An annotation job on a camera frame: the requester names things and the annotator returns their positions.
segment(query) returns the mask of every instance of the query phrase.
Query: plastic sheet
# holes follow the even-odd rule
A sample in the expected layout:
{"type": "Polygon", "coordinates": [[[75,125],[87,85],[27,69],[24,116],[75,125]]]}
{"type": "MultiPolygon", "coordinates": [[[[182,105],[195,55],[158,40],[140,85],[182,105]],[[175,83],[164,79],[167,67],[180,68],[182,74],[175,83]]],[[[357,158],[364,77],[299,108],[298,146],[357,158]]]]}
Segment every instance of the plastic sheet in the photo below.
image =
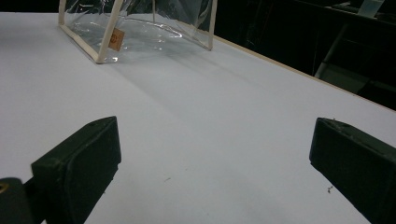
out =
{"type": "Polygon", "coordinates": [[[191,42],[212,49],[216,7],[217,0],[61,0],[59,20],[97,63],[110,63],[191,42]],[[124,32],[120,52],[107,47],[114,28],[124,32]]]}

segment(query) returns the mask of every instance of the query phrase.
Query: white tabletop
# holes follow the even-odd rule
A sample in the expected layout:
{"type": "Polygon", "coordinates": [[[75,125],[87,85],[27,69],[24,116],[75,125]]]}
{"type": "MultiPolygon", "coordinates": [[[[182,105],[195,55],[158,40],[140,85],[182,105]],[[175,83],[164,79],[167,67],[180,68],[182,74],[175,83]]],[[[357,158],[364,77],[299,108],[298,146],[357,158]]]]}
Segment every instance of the white tabletop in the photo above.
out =
{"type": "Polygon", "coordinates": [[[57,15],[0,13],[1,177],[113,115],[122,163],[87,223],[368,223],[310,165],[316,118],[396,146],[394,111],[223,41],[97,65],[57,15]]]}

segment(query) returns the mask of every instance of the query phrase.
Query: white table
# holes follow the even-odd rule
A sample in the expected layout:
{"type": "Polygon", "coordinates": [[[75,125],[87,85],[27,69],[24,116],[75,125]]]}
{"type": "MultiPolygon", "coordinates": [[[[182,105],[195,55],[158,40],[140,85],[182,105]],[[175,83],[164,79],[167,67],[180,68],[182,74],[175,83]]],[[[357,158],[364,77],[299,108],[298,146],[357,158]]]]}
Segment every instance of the white table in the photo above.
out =
{"type": "Polygon", "coordinates": [[[368,223],[308,159],[317,117],[396,146],[396,113],[216,40],[97,65],[55,14],[0,13],[0,176],[117,116],[122,163],[87,223],[368,223]]]}

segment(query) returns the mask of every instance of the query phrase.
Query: label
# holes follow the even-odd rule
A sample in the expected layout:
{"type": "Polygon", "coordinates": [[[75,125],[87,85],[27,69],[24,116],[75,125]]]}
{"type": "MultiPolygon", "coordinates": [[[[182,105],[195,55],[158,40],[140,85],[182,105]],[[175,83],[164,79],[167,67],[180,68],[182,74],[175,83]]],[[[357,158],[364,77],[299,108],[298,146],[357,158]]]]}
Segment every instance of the label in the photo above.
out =
{"type": "Polygon", "coordinates": [[[108,47],[116,51],[120,51],[124,35],[125,33],[122,30],[114,28],[108,47]]]}

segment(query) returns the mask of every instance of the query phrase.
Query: white surface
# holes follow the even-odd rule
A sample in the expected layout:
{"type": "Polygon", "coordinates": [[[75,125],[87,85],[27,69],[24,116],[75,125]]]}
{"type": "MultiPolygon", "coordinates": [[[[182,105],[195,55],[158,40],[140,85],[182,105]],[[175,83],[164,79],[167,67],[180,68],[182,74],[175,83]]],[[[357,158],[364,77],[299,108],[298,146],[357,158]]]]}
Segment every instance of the white surface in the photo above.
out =
{"type": "Polygon", "coordinates": [[[97,65],[56,14],[0,13],[0,176],[115,115],[122,163],[87,223],[368,223],[309,162],[317,117],[396,146],[396,114],[215,41],[97,65]]]}

